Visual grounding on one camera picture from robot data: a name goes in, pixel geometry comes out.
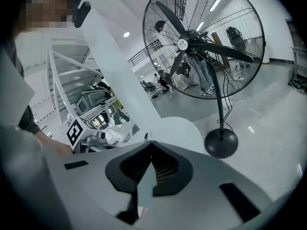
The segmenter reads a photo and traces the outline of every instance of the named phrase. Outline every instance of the fan base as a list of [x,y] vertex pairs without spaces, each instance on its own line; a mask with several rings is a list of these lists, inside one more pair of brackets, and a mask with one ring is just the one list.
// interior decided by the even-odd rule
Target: fan base
[[230,129],[224,129],[224,138],[220,139],[220,129],[214,129],[205,138],[206,151],[213,157],[225,159],[232,156],[238,148],[238,136]]

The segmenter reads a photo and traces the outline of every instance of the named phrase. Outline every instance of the black pedestal fan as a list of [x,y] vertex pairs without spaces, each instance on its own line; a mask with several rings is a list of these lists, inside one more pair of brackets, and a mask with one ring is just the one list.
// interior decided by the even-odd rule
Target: black pedestal fan
[[[146,46],[157,39],[163,45],[147,54],[165,81],[188,96],[217,100],[220,127],[207,135],[204,145],[214,157],[233,155],[238,138],[224,128],[231,110],[224,116],[222,99],[229,100],[253,80],[264,55],[263,28],[252,4],[248,0],[150,0],[143,38]],[[185,81],[191,79],[198,84],[185,88]]]

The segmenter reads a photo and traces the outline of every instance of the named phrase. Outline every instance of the wire fan guard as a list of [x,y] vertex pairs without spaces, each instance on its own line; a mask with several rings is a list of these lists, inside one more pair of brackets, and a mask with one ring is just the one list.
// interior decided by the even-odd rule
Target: wire fan guard
[[[217,0],[150,0],[143,17],[143,38],[146,47],[155,40],[161,42],[162,48],[152,53],[147,51],[147,54],[154,68],[160,73],[164,71],[161,75],[164,78],[165,73],[170,73],[174,60],[180,54],[177,43],[182,37],[157,6],[157,1],[180,19],[188,38],[193,34],[208,32],[208,43],[216,43],[212,37],[212,33],[216,33],[223,46],[240,49],[253,59],[253,62],[247,63],[226,57],[229,62],[229,67],[226,67],[221,55],[205,51],[217,75],[222,98],[239,92],[253,80],[262,63],[265,40],[260,18],[248,0],[218,0],[217,4]],[[236,46],[231,43],[226,32],[229,27],[240,32],[243,47],[238,46],[238,43]],[[195,46],[196,44],[189,44],[189,49]],[[200,95],[200,92],[207,91],[212,83],[210,72],[206,74],[208,60],[196,57],[190,52],[191,50],[184,51],[179,69],[170,79],[165,80],[186,95],[216,99],[215,90],[212,95]]]

